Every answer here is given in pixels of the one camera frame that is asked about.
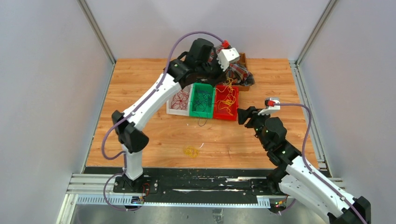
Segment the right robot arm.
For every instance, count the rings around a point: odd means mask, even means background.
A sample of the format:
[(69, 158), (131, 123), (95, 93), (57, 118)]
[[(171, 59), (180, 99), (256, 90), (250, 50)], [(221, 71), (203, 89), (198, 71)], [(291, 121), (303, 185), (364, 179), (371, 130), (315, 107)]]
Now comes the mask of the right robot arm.
[(286, 140), (287, 129), (279, 117), (254, 106), (238, 109), (238, 123), (255, 131), (255, 137), (276, 168), (267, 176), (267, 189), (284, 193), (315, 212), (327, 224), (370, 224), (371, 204), (333, 183)]

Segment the red plastic bin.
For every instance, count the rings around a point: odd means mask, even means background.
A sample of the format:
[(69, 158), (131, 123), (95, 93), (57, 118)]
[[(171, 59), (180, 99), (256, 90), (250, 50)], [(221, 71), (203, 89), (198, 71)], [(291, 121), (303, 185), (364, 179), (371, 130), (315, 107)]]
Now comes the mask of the red plastic bin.
[(239, 89), (234, 86), (217, 85), (215, 88), (215, 100), (213, 118), (235, 121), (239, 107)]

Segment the green plastic bin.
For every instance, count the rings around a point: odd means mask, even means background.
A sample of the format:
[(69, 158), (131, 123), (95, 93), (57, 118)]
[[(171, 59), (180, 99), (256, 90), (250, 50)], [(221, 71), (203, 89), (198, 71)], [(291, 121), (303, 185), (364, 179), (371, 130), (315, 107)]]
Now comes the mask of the green plastic bin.
[(215, 88), (210, 84), (193, 84), (190, 116), (212, 119), (214, 111)]

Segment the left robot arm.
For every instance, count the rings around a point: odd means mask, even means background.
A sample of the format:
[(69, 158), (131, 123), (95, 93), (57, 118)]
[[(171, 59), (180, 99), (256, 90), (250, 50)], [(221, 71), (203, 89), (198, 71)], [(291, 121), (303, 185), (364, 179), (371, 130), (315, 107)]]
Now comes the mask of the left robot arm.
[(131, 106), (124, 111), (112, 113), (113, 126), (121, 144), (118, 155), (124, 157), (121, 173), (126, 178), (125, 187), (132, 193), (143, 187), (142, 151), (149, 142), (143, 132), (152, 116), (177, 92), (186, 86), (204, 79), (211, 86), (226, 78), (226, 70), (239, 60), (239, 53), (222, 40), (223, 49), (217, 52), (212, 42), (198, 38), (193, 41), (190, 50), (173, 59), (172, 55), (180, 40), (173, 45), (165, 68), (155, 83)]

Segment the wooden tray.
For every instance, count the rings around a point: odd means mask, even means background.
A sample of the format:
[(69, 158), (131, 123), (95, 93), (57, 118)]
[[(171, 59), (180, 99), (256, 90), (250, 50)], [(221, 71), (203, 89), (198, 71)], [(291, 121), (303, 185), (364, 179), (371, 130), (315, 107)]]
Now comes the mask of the wooden tray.
[(246, 54), (240, 53), (240, 59), (237, 62), (236, 77), (237, 86), (240, 91), (249, 91), (250, 89), (250, 74), (248, 71)]

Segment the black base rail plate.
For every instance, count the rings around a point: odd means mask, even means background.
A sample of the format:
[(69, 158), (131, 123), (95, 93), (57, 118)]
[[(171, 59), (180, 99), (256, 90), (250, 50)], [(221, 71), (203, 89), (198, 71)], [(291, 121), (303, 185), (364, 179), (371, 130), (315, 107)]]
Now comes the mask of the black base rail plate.
[(131, 181), (117, 167), (87, 167), (87, 175), (111, 175), (106, 197), (128, 210), (142, 206), (253, 207), (283, 210), (289, 196), (268, 179), (270, 169), (144, 168)]

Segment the plaid flannel shirt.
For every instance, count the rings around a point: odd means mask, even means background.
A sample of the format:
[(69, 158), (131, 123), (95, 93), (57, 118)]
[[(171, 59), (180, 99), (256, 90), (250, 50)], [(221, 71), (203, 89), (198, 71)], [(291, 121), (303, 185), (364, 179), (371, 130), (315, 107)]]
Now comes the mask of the plaid flannel shirt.
[(232, 85), (252, 86), (255, 84), (253, 74), (246, 68), (243, 62), (232, 63), (220, 77), (213, 81), (207, 80), (209, 84), (221, 84), (228, 78), (232, 79)]

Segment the white plastic bin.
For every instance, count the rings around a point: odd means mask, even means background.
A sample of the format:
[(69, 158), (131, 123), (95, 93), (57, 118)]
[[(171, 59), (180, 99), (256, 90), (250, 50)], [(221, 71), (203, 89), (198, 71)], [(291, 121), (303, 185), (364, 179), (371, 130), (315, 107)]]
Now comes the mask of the white plastic bin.
[(188, 85), (177, 92), (166, 102), (166, 113), (169, 115), (189, 116), (193, 85)]

